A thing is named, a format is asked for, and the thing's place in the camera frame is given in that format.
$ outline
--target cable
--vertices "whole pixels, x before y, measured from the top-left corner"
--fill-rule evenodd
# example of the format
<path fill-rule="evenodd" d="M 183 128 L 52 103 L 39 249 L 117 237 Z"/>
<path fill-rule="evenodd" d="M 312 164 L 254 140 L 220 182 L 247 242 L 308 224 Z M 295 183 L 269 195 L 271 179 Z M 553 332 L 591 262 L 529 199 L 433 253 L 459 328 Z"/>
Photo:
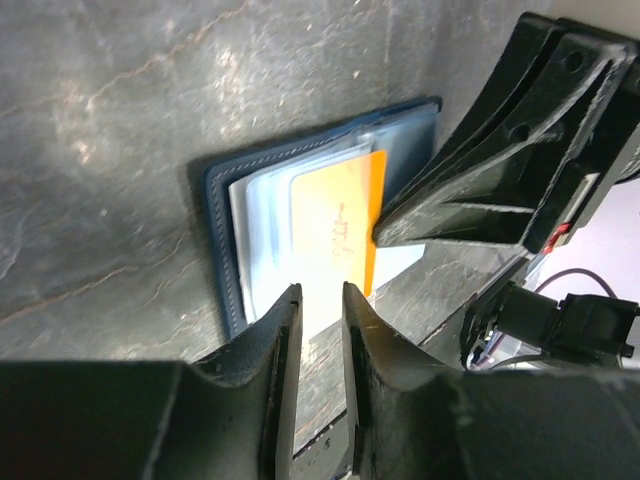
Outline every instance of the cable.
<path fill-rule="evenodd" d="M 521 355 L 520 357 L 511 357 L 503 360 L 501 362 L 492 365 L 490 368 L 486 370 L 495 370 L 496 368 L 506 367 L 508 365 L 515 365 L 516 363 L 524 363 L 524 362 L 539 362 L 541 360 L 549 360 L 550 357 L 544 354 L 537 355 Z"/>
<path fill-rule="evenodd" d="M 600 285 L 600 287 L 602 287 L 602 289 L 605 292 L 607 292 L 607 295 L 609 295 L 609 298 L 618 298 L 618 296 L 613 291 L 613 289 L 609 286 L 609 284 L 607 282 L 604 281 L 604 279 L 600 275 L 592 272 L 591 270 L 587 270 L 586 268 L 569 268 L 567 270 L 563 270 L 561 272 L 558 272 L 555 275 L 551 275 L 544 282 L 542 282 L 540 285 L 538 285 L 538 287 L 534 290 L 534 292 L 535 293 L 540 293 L 542 290 L 547 288 L 549 285 L 551 285 L 556 280 L 559 280 L 562 277 L 566 277 L 567 275 L 574 275 L 574 274 L 575 275 L 585 275 L 585 276 L 589 277 L 590 279 L 594 280 L 598 285 Z"/>

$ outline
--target wallet stitching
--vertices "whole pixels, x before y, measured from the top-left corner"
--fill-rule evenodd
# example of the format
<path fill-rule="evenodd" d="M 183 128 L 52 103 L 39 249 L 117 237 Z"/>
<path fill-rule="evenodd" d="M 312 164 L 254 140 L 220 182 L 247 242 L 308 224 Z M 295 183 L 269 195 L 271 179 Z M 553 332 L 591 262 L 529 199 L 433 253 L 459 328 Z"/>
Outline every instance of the wallet stitching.
<path fill-rule="evenodd" d="M 329 143 L 335 139 L 337 139 L 338 137 L 340 137 L 343 134 L 339 134 L 339 135 L 334 135 L 333 137 L 329 137 L 325 140 L 319 140 L 317 142 L 314 143 L 310 143 L 308 145 L 302 146 L 302 147 L 296 147 L 296 148 L 292 148 L 291 150 L 288 150 L 286 152 L 280 152 L 280 153 L 276 153 L 273 155 L 267 155 L 266 157 L 262 157 L 259 158 L 257 160 L 253 160 L 249 163 L 246 164 L 242 164 L 242 165 L 236 165 L 235 167 L 231 167 L 227 170 L 224 170 L 220 173 L 218 173 L 215 177 L 213 177 L 213 180 L 211 181 L 212 185 L 212 189 L 214 192 L 213 195 L 213 206 L 215 208 L 216 211 L 216 226 L 217 226 L 217 231 L 218 231 L 218 240 L 220 241 L 220 252 L 222 254 L 222 268 L 224 271 L 224 277 L 225 277 L 225 287 L 227 289 L 227 298 L 229 299 L 229 310 L 231 313 L 231 328 L 233 330 L 233 332 L 237 335 L 238 332 L 238 324 L 236 322 L 236 309 L 235 309 L 235 305 L 234 305 L 234 300 L 232 297 L 232 292 L 231 292 L 231 275 L 229 274 L 229 261 L 227 259 L 227 247 L 225 244 L 225 240 L 224 240 L 224 235 L 222 235 L 222 220 L 221 220 L 221 215 L 220 215 L 220 200 L 218 195 L 220 194 L 220 191 L 216 188 L 216 180 L 218 180 L 220 177 L 222 177 L 223 175 L 228 175 L 230 173 L 233 173 L 235 171 L 238 170 L 244 170 L 247 169 L 249 167 L 253 167 L 254 165 L 259 165 L 261 163 L 267 162 L 269 160 L 275 160 L 276 158 L 281 158 L 284 157 L 286 155 L 292 155 L 298 151 L 303 151 L 303 150 L 309 150 L 311 148 L 316 148 L 319 147 L 321 145 L 324 145 L 326 143 Z"/>

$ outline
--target wallet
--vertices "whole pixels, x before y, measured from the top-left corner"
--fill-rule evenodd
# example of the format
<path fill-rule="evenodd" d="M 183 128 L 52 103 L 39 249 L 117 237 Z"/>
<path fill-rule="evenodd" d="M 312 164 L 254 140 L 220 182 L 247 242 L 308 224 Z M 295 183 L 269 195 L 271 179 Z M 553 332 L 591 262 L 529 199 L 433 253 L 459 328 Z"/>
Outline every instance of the wallet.
<path fill-rule="evenodd" d="M 248 325 L 240 280 L 230 187 L 256 172 L 314 153 L 340 154 L 367 142 L 387 154 L 383 211 L 393 197 L 425 169 L 433 157 L 439 98 L 425 97 L 370 112 L 316 133 L 273 146 L 219 157 L 205 171 L 205 212 L 222 318 L 229 338 Z"/>

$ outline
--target card holder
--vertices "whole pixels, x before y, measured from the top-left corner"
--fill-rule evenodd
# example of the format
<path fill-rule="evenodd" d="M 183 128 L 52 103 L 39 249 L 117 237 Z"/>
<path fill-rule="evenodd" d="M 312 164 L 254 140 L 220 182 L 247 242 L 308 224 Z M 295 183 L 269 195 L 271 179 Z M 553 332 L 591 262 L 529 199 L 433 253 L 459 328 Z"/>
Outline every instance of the card holder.
<path fill-rule="evenodd" d="M 304 156 L 317 149 L 330 148 L 333 143 L 344 140 L 354 132 L 364 131 L 367 134 L 371 134 L 374 148 L 391 147 L 388 150 L 390 160 L 393 159 L 394 151 L 400 152 L 408 143 L 413 142 L 419 150 L 416 160 L 411 162 L 411 168 L 404 168 L 398 172 L 399 175 L 396 176 L 395 185 L 391 188 L 393 192 L 394 189 L 398 190 L 404 181 L 409 181 L 412 178 L 413 171 L 417 173 L 423 169 L 431 158 L 435 119 L 439 107 L 438 99 L 421 98 L 413 100 L 362 115 L 342 125 L 304 138 L 294 139 L 262 150 L 221 158 L 206 170 L 204 179 L 205 205 L 213 255 L 214 276 L 220 297 L 222 317 L 225 320 L 225 326 L 230 338 L 238 335 L 247 327 L 229 195 L 230 186 L 258 170 Z M 420 128 L 415 130 L 417 137 L 407 141 L 407 139 L 411 138 L 411 128 L 416 126 L 415 121 L 410 121 L 412 114 L 415 116 L 415 112 L 421 112 L 422 118 L 420 122 L 422 123 L 420 123 Z M 407 122 L 404 135 L 407 139 L 396 145 L 394 150 L 393 139 L 389 136 L 389 129 L 396 129 L 402 134 L 402 119 L 405 116 Z M 403 179 L 403 175 L 408 175 L 410 178 Z"/>

